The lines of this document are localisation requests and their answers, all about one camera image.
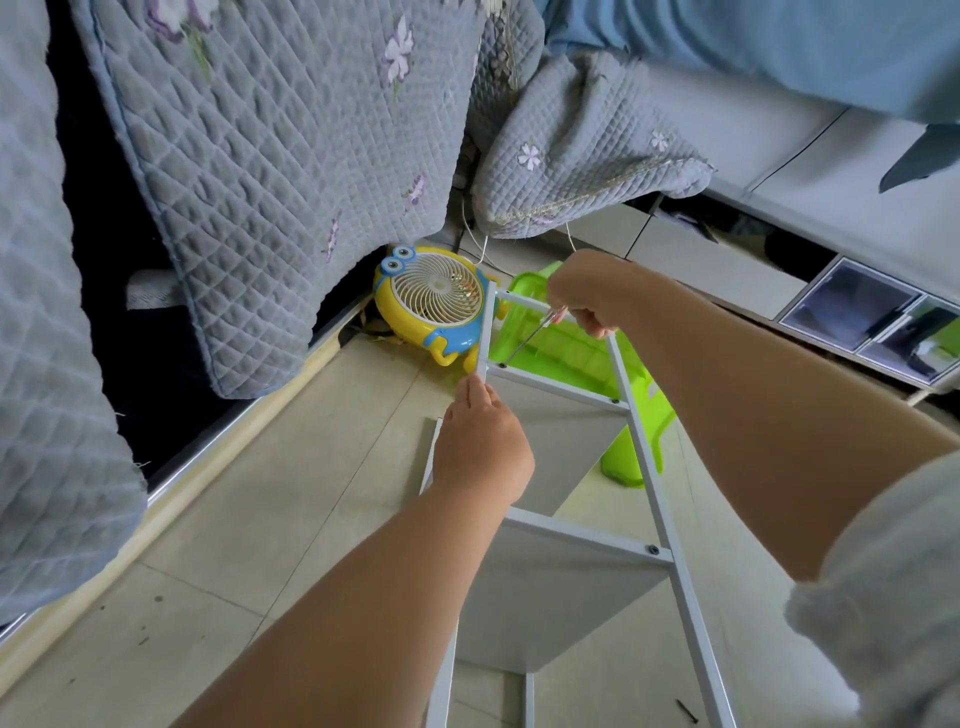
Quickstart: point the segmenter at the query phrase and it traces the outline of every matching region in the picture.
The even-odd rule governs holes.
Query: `minion fan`
[[[455,253],[401,245],[380,262],[373,299],[401,339],[428,349],[442,367],[466,353],[464,369],[472,372],[488,280]]]

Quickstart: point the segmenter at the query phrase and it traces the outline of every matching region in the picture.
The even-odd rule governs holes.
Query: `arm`
[[[576,253],[548,296],[594,335],[624,330],[717,486],[795,579],[817,576],[875,496],[960,448],[903,402],[634,263]]]
[[[433,485],[350,552],[175,728],[405,728],[426,701],[507,509],[533,474],[516,417],[473,375],[434,448]]]

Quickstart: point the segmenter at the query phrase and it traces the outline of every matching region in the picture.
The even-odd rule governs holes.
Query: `person's right arm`
[[[717,486],[797,580],[817,577],[874,497],[960,449],[879,388],[634,263],[580,251],[547,292],[595,335],[623,329]]]

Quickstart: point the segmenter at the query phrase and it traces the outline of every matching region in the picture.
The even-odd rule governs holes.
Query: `fan grille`
[[[480,313],[480,281],[456,258],[419,253],[406,270],[393,279],[396,299],[428,324],[459,326]]]

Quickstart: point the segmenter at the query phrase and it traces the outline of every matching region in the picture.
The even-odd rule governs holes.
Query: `person's left hand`
[[[476,373],[457,385],[433,452],[434,483],[490,489],[514,503],[534,473],[516,415]]]

